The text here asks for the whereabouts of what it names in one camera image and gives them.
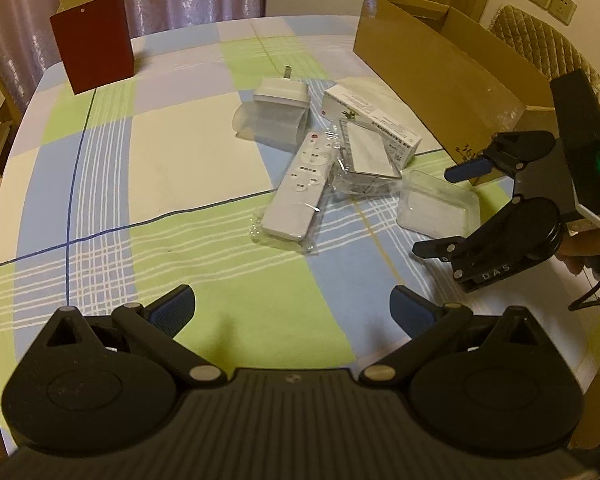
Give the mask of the dark red paper bag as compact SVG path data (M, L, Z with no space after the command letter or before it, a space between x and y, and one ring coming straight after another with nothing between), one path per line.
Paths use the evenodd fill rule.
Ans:
M59 0L50 26L75 94L134 75L124 0Z

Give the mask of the plaid tablecloth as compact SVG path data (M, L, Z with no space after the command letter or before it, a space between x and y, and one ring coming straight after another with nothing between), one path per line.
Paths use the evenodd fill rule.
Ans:
M389 313L405 284L480 314L529 308L588 386L600 369L600 310L569 310L590 286L557 260L465 295L449 269L411 253L395 197L330 203L308 254L255 243L290 154L239 139L238 106L290 67L312 110L342 84L416 132L417 169L448 163L431 133L355 54L347 16L255 18L133 42L130 79L74 94L46 70L0 189L0 391L53 312L106 314L187 284L193 321L178 340L223 370L362 370L406 341Z

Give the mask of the white plug adapter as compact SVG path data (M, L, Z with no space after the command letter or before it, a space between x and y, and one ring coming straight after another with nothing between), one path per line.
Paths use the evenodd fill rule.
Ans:
M306 135L310 103L308 84L292 78L286 65L283 76L261 80L251 100L236 110L232 127L238 139L294 152Z

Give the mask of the brown cardboard box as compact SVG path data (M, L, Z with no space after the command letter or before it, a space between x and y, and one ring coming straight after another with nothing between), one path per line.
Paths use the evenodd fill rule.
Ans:
M501 132L558 131L547 77L452 6L364 0L354 50L454 162Z

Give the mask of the wall power socket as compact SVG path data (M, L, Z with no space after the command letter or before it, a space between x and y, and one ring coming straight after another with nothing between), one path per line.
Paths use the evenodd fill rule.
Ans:
M536 6L550 14L557 21L569 25L577 10L577 3L573 0L529 0Z

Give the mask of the white remote in bag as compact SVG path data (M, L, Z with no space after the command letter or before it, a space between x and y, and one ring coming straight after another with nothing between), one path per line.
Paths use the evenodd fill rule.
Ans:
M307 252L332 170L334 138L309 132L263 211L254 217L251 239L260 245Z

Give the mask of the white square box in packaging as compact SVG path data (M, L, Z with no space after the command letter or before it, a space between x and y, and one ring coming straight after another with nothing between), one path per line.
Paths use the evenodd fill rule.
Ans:
M382 135L368 125L341 119L336 128L332 188L342 196L394 194L402 174L389 157Z

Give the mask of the white green medicine box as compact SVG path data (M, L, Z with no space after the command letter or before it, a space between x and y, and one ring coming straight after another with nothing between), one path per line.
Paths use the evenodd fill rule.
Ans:
M422 142L422 137L403 122L340 84L324 91L321 115L334 125L348 120L378 131L389 157L400 170L412 161Z

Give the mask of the clear plastic tray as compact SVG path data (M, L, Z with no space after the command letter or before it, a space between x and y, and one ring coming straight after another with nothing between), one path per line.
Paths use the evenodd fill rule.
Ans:
M475 192L413 170L403 179L396 223L432 238L468 237L481 224Z

